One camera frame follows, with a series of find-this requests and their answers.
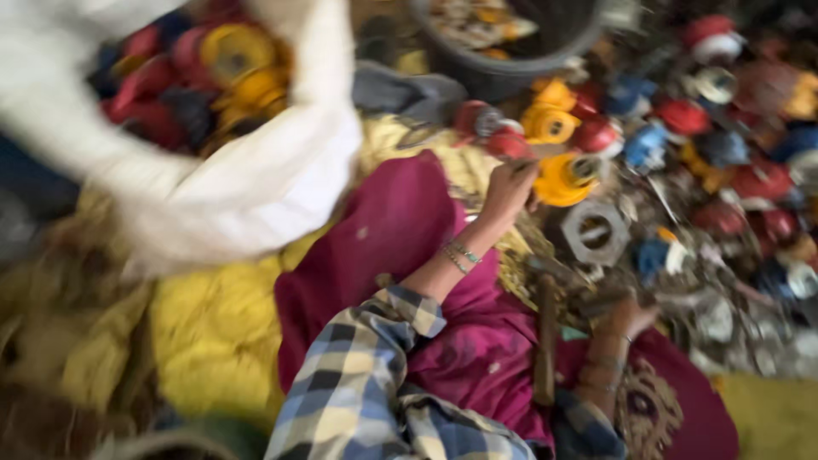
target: hammer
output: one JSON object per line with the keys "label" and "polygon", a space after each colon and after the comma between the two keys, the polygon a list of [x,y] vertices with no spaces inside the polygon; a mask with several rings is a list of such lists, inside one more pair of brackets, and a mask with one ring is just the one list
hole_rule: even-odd
{"label": "hammer", "polygon": [[554,258],[531,255],[528,266],[537,272],[537,298],[540,308],[540,345],[534,359],[534,402],[542,406],[554,404],[555,355],[557,339],[557,308],[566,291],[590,287],[585,278]]}

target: black bucket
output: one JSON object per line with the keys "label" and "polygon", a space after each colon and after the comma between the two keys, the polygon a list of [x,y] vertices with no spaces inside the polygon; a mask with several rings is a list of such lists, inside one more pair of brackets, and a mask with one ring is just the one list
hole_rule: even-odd
{"label": "black bucket", "polygon": [[508,0],[517,14],[536,22],[539,31],[519,40],[526,57],[503,61],[472,52],[446,40],[429,23],[429,1],[410,0],[421,27],[421,40],[433,72],[465,86],[474,99],[499,102],[527,88],[539,75],[559,69],[571,56],[581,56],[599,38],[604,0]]}

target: plaid shirt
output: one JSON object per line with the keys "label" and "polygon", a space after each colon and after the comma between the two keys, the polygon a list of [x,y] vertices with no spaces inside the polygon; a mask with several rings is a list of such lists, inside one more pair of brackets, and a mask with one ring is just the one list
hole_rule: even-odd
{"label": "plaid shirt", "polygon": [[[312,343],[281,407],[273,458],[534,458],[501,423],[404,385],[407,353],[446,325],[440,305],[392,286],[335,316]],[[568,391],[557,395],[557,456],[625,457],[604,414]]]}

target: scrap pile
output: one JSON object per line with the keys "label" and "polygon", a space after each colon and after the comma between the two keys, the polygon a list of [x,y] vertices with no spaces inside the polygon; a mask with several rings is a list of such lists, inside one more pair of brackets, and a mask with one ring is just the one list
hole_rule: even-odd
{"label": "scrap pile", "polygon": [[568,293],[565,322],[630,286],[706,372],[818,377],[818,47],[723,15],[676,29],[648,52],[608,36],[585,56],[607,67],[537,80],[520,124],[469,101],[456,129],[540,158],[545,234],[594,287]]}
{"label": "scrap pile", "polygon": [[434,0],[429,9],[433,26],[444,37],[494,58],[507,59],[501,45],[538,31],[536,23],[518,15],[506,0]]}
{"label": "scrap pile", "polygon": [[239,2],[172,11],[105,43],[88,82],[108,119],[166,150],[208,157],[287,107],[289,46]]}

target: gray cloth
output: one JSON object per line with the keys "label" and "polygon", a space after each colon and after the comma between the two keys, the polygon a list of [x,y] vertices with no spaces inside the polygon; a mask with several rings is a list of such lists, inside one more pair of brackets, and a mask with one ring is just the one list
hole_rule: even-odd
{"label": "gray cloth", "polygon": [[440,74],[407,76],[373,61],[357,62],[353,102],[364,110],[450,124],[466,97],[460,83]]}

